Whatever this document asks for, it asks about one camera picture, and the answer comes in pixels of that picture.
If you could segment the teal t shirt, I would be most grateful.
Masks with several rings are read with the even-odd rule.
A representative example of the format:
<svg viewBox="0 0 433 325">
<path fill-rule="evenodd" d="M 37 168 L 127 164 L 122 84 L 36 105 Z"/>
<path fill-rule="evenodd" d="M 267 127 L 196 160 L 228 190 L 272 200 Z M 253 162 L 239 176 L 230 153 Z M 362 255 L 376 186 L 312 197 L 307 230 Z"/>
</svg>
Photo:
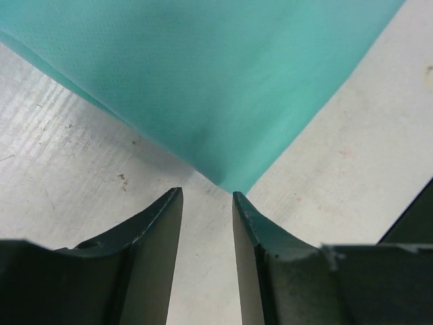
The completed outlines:
<svg viewBox="0 0 433 325">
<path fill-rule="evenodd" d="M 247 192 L 350 76 L 401 1 L 2 1 L 1 42 Z"/>
</svg>

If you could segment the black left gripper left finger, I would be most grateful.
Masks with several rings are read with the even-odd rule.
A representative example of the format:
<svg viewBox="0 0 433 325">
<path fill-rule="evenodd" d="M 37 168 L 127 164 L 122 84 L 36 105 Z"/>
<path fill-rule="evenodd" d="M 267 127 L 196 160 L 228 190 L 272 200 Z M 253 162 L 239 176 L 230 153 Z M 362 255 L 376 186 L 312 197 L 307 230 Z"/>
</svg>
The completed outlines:
<svg viewBox="0 0 433 325">
<path fill-rule="evenodd" d="M 181 188 L 74 248 L 1 241 L 2 324 L 165 324 Z"/>
</svg>

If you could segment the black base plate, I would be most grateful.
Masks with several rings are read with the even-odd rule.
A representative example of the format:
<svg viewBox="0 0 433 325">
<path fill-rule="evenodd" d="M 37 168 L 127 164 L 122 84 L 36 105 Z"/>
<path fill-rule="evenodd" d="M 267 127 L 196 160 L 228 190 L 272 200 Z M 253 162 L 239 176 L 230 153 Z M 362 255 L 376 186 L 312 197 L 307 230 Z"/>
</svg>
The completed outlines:
<svg viewBox="0 0 433 325">
<path fill-rule="evenodd" d="M 382 244 L 432 244 L 432 179 L 382 236 Z"/>
</svg>

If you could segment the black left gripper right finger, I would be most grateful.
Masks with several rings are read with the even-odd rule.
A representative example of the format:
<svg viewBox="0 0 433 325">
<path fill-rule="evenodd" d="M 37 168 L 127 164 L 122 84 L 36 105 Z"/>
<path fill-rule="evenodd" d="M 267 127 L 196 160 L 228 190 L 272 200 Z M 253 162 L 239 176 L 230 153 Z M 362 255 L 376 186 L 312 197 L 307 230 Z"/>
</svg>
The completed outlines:
<svg viewBox="0 0 433 325">
<path fill-rule="evenodd" d="M 233 194 L 244 324 L 431 324 L 432 245 L 315 247 Z"/>
</svg>

